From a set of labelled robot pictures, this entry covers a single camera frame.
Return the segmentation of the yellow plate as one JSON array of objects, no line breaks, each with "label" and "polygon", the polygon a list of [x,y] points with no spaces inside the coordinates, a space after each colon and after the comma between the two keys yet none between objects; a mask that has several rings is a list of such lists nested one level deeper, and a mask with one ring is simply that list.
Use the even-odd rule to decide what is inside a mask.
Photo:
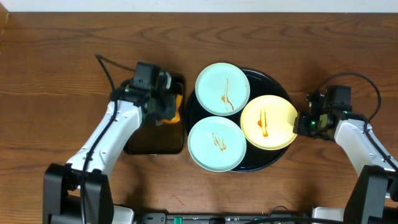
[{"label": "yellow plate", "polygon": [[286,99],[263,95],[244,107],[240,126],[251,144],[274,151],[288,146],[296,138],[293,133],[296,116],[297,110]]}]

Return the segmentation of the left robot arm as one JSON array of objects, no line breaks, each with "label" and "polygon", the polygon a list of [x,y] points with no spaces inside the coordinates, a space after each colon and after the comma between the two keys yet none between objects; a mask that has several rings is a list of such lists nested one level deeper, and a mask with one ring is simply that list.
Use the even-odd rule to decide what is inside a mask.
[{"label": "left robot arm", "polygon": [[113,202],[109,178],[145,118],[174,121],[182,95],[121,86],[111,92],[103,119],[66,164],[44,174],[44,223],[132,223],[134,211]]}]

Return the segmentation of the light blue plate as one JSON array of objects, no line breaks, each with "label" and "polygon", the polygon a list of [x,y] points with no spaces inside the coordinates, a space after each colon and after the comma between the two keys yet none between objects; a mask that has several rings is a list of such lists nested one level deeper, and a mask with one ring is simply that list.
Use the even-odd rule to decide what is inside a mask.
[{"label": "light blue plate", "polygon": [[230,116],[241,111],[249,100],[250,84],[244,72],[230,63],[204,68],[195,83],[199,104],[211,114]]},{"label": "light blue plate", "polygon": [[233,121],[210,116],[190,130],[188,150],[193,160],[212,172],[226,172],[237,167],[246,154],[246,138]]}]

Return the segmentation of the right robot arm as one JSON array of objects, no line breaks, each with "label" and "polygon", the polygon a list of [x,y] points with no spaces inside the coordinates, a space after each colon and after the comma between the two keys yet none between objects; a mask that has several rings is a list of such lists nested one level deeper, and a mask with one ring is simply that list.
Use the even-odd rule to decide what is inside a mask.
[{"label": "right robot arm", "polygon": [[345,208],[316,207],[312,218],[320,222],[397,223],[397,160],[381,144],[365,116],[347,109],[320,109],[299,113],[295,134],[337,143],[348,156],[358,180]]}]

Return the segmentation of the green and orange sponge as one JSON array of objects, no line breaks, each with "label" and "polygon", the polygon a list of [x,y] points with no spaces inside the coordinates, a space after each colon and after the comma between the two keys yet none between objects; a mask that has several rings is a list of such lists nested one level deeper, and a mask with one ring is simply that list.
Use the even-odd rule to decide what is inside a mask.
[{"label": "green and orange sponge", "polygon": [[182,104],[183,96],[182,95],[177,95],[176,96],[176,111],[175,111],[175,116],[172,119],[163,119],[162,122],[165,124],[175,124],[180,121],[180,113],[179,109]]}]

